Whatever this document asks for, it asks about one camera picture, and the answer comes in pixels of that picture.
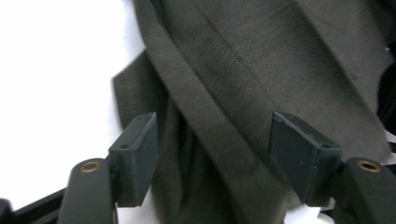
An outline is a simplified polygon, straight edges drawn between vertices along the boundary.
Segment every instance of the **dark gray cloth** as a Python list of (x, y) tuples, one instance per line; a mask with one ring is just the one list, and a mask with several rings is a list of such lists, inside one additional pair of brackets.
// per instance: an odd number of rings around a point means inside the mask
[(144, 52), (115, 82), (123, 126), (157, 111), (163, 223), (281, 223), (297, 204), (268, 155), (274, 111), (389, 156), (375, 115), (392, 21), (367, 0), (137, 0)]

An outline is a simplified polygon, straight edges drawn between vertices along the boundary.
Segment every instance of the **garment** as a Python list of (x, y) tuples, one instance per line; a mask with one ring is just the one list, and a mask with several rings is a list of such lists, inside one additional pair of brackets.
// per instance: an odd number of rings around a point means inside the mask
[(158, 113), (163, 223), (282, 223), (298, 204), (269, 157), (274, 111), (384, 161), (377, 92), (390, 14), (365, 0), (136, 0), (147, 49), (115, 79), (121, 123)]

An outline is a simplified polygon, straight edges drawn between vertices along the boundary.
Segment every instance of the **brass screw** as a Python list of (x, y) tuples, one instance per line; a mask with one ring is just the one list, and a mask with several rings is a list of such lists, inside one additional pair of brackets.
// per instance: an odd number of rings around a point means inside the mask
[(89, 161), (81, 166), (82, 173), (90, 173), (99, 169), (99, 162), (97, 161)]
[(381, 171), (380, 166), (370, 161), (358, 161), (358, 166), (361, 169), (372, 173), (379, 173)]

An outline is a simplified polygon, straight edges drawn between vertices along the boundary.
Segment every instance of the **black fabric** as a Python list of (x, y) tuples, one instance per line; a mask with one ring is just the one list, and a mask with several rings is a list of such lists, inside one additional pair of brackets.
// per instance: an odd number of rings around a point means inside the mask
[(375, 114), (393, 62), (390, 28), (378, 27), (389, 17), (370, 8), (365, 0), (135, 1), (147, 49), (115, 78), (115, 91), (124, 126), (159, 115), (152, 189), (163, 223), (282, 223), (298, 202), (268, 155), (273, 111), (307, 121), (344, 159), (389, 157)]

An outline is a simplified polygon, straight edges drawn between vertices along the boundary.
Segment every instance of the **white surface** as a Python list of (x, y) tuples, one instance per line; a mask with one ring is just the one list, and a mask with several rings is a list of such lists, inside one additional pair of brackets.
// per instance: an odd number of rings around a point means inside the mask
[[(14, 209), (64, 188), (74, 165), (105, 157), (119, 136), (111, 78), (144, 48), (131, 2), (0, 1), (0, 198)], [(303, 207), (285, 221), (317, 214)], [(119, 215), (158, 223), (151, 195)]]

